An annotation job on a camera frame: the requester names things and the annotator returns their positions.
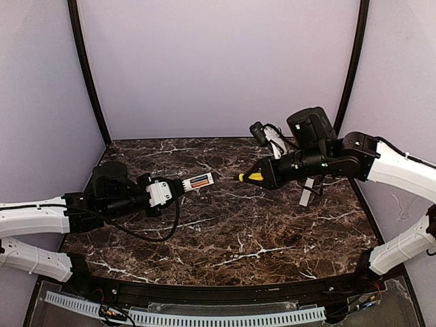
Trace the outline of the yellow handled screwdriver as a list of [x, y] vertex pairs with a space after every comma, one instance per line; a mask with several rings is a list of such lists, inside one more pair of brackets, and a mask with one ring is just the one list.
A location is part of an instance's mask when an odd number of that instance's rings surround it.
[[[243, 182], [244, 175], [245, 175], [244, 173], [240, 173], [240, 174], [236, 174], [234, 176], [223, 177], [223, 179]], [[247, 179], [250, 181], [263, 181], [264, 177], [262, 176], [262, 174], [260, 172], [255, 172], [253, 174], [250, 174], [247, 177]]]

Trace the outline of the orange battery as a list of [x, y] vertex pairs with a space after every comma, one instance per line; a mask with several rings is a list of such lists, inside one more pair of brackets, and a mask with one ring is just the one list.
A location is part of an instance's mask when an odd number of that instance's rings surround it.
[[203, 187], [203, 186], [208, 185], [208, 184], [209, 184], [208, 181], [200, 181], [198, 183], [192, 183], [191, 187], [192, 188], [199, 188], [199, 187]]

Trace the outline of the white remote control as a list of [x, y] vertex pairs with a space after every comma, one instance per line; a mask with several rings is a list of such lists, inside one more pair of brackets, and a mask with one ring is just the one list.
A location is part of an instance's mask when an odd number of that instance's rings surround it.
[[214, 183], [213, 175], [210, 172], [182, 180], [185, 191], [192, 191], [194, 189], [213, 185]]

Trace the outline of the white battery cover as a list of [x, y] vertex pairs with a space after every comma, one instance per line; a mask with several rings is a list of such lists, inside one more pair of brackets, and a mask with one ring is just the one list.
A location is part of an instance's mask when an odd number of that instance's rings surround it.
[[308, 178], [305, 182], [299, 182], [302, 187], [302, 194], [300, 197], [299, 205], [307, 206], [311, 197], [311, 190], [313, 188], [314, 179]]

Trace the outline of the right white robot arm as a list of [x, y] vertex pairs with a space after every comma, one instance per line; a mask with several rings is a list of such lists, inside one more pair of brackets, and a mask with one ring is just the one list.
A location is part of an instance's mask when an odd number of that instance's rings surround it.
[[[287, 118], [295, 139], [287, 152], [283, 134], [271, 124], [254, 123], [250, 132], [273, 154], [260, 159], [235, 180], [265, 189], [313, 176], [345, 176], [383, 183], [435, 201], [435, 166], [400, 151], [389, 141], [358, 131], [338, 138], [323, 108], [306, 108]], [[386, 244], [365, 251], [356, 272], [368, 277], [389, 270], [435, 247], [435, 207]]]

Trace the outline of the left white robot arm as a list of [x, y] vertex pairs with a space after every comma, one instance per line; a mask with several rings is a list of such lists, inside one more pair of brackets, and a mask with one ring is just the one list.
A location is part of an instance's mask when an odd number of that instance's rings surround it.
[[131, 181], [127, 166], [109, 161], [94, 167], [91, 184], [83, 192], [67, 193], [37, 202], [1, 205], [1, 265], [56, 279], [63, 283], [89, 279], [85, 258], [75, 253], [43, 250], [17, 240], [28, 234], [81, 234], [105, 225], [151, 242], [152, 238], [128, 230], [119, 217], [143, 211], [158, 217], [163, 208], [178, 204], [186, 190], [181, 179], [144, 174]]

